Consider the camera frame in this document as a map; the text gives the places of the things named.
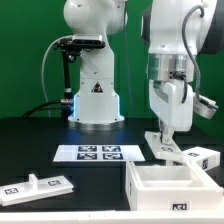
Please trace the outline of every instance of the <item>black cable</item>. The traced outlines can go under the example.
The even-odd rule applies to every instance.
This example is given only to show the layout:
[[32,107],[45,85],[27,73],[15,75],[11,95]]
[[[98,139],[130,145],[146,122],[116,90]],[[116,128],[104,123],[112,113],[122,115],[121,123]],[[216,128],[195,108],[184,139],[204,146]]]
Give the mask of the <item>black cable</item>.
[[29,117],[35,111],[41,110],[42,108],[47,107],[47,106],[50,106],[50,105],[60,104],[60,103],[61,103],[60,100],[54,100],[54,101],[50,101],[50,102],[47,102],[47,103],[43,103],[43,104],[41,104],[41,105],[33,108],[32,110],[27,111],[21,117],[23,117],[23,118]]
[[173,78],[177,79],[177,80],[184,81],[184,94],[183,94],[183,98],[182,98],[181,103],[185,103],[185,101],[187,99],[187,92],[188,92],[188,84],[187,84],[186,75],[184,75],[183,72],[175,72],[173,74]]
[[186,38],[186,26],[187,26],[187,22],[190,19],[191,15],[194,13],[194,11],[196,11],[198,9],[201,10],[201,18],[204,17],[205,12],[204,12],[204,8],[201,5],[196,5],[195,7],[193,7],[188,12],[188,14],[186,15],[186,17],[184,18],[183,25],[182,25],[182,38],[183,38],[184,46],[185,46],[185,49],[186,49],[186,51],[188,53],[188,56],[190,57],[193,65],[194,65],[194,68],[195,68],[195,73],[196,73],[195,95],[196,95],[196,98],[200,101],[201,72],[200,72],[199,66],[197,64],[197,61],[195,60],[193,54],[190,51],[190,48],[189,48],[188,43],[187,43],[187,38]]

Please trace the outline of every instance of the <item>white cube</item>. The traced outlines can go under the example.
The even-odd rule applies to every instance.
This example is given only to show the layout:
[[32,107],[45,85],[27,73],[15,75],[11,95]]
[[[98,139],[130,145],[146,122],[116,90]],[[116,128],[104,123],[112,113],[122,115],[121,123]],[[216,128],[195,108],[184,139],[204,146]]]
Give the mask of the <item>white cube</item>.
[[[194,147],[183,151],[183,154],[185,155],[185,158],[188,159],[188,161],[190,160],[195,161],[204,171],[208,171],[220,165],[221,153],[214,150],[202,147]],[[181,166],[184,164],[180,162],[167,160],[166,165]]]

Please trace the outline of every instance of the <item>cable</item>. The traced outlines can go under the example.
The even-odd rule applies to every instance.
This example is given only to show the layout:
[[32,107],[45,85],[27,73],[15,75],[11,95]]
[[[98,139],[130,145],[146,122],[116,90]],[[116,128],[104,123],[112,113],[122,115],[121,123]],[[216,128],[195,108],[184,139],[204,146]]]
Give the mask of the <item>cable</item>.
[[199,66],[198,66],[198,64],[197,64],[193,54],[190,51],[190,48],[189,48],[188,43],[187,43],[187,38],[186,38],[187,22],[188,22],[189,18],[191,17],[191,15],[194,13],[194,11],[196,11],[197,9],[201,10],[201,18],[204,17],[204,8],[201,5],[196,5],[195,7],[193,7],[188,12],[186,17],[184,18],[183,25],[182,25],[182,38],[183,38],[185,49],[186,49],[186,51],[187,51],[187,53],[188,53],[188,55],[189,55],[193,65],[194,65],[194,68],[195,68],[195,73],[196,73],[195,96],[200,101],[201,72],[200,72]]
[[43,57],[43,60],[42,60],[42,66],[41,66],[41,83],[42,83],[42,89],[43,89],[43,93],[44,93],[44,98],[45,98],[45,101],[48,102],[48,96],[47,96],[47,91],[46,91],[46,86],[45,86],[45,74],[44,74],[44,71],[45,71],[45,64],[46,64],[46,60],[47,60],[47,57],[48,57],[48,54],[51,50],[51,48],[53,47],[53,45],[55,43],[57,43],[58,41],[60,41],[61,39],[64,39],[64,38],[71,38],[72,36],[65,36],[65,37],[60,37],[59,39],[55,40],[54,42],[52,42],[50,44],[50,46],[48,47],[47,51],[45,52],[44,54],[44,57]]
[[184,81],[184,94],[183,94],[183,98],[182,98],[181,103],[185,103],[185,101],[187,99],[187,92],[188,92],[188,84],[187,84],[186,75],[184,75],[183,72],[175,72],[173,74],[173,78],[177,79],[177,80]]
[[50,102],[47,102],[47,103],[43,103],[43,104],[33,108],[32,110],[27,111],[21,117],[23,117],[23,118],[29,117],[32,113],[34,113],[37,110],[41,110],[44,107],[47,107],[47,106],[50,106],[50,105],[54,105],[54,104],[60,104],[60,103],[61,103],[60,100],[55,100],[55,101],[50,101]]
[[125,2],[125,7],[124,7],[124,46],[125,46],[126,70],[127,70],[128,91],[129,91],[129,97],[130,97],[130,103],[131,103],[131,111],[132,111],[133,117],[135,117],[133,92],[131,88],[131,73],[130,73],[130,65],[129,65],[129,59],[128,59],[126,13],[127,13],[127,2]]

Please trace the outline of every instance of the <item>qr-like marker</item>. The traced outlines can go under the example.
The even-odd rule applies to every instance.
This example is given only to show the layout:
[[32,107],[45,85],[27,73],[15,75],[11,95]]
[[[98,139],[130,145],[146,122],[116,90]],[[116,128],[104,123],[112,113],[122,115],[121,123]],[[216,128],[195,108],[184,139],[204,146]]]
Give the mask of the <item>qr-like marker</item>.
[[53,180],[53,181],[49,181],[47,182],[51,187],[56,186],[56,185],[60,185],[60,181],[58,180]]
[[96,153],[78,153],[77,160],[97,160]]
[[189,156],[193,156],[193,157],[197,157],[197,156],[200,156],[199,154],[197,154],[197,153],[194,153],[194,152],[191,152],[191,153],[189,153],[188,155],[189,155]]
[[166,152],[173,152],[173,149],[171,148],[167,148],[167,147],[161,147],[163,151],[166,151]]
[[174,166],[183,166],[183,163],[173,162]]
[[78,151],[79,152],[96,152],[97,147],[96,146],[79,146]]
[[103,152],[121,152],[120,146],[103,146]]
[[9,194],[16,194],[16,193],[19,193],[19,190],[17,188],[6,189],[5,193],[7,195],[9,195]]
[[181,203],[181,204],[173,204],[172,205],[173,211],[187,211],[188,210],[188,204],[187,203]]
[[121,153],[104,153],[104,160],[123,160],[123,155]]
[[208,168],[208,159],[206,159],[202,162],[202,169],[205,170],[207,168]]

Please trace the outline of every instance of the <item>white box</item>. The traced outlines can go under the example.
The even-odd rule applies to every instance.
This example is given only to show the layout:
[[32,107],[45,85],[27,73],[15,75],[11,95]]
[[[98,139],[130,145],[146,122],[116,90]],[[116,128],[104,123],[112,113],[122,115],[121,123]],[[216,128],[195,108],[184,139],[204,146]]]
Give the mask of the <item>white box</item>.
[[135,166],[127,162],[126,193],[131,210],[213,210],[219,187],[194,161],[186,166]]
[[[183,151],[188,161],[195,161],[204,171],[208,171],[214,167],[220,165],[220,157],[221,153],[202,148],[202,147],[194,147],[188,150]],[[167,166],[181,166],[184,165],[183,163],[176,162],[176,161],[166,161]]]

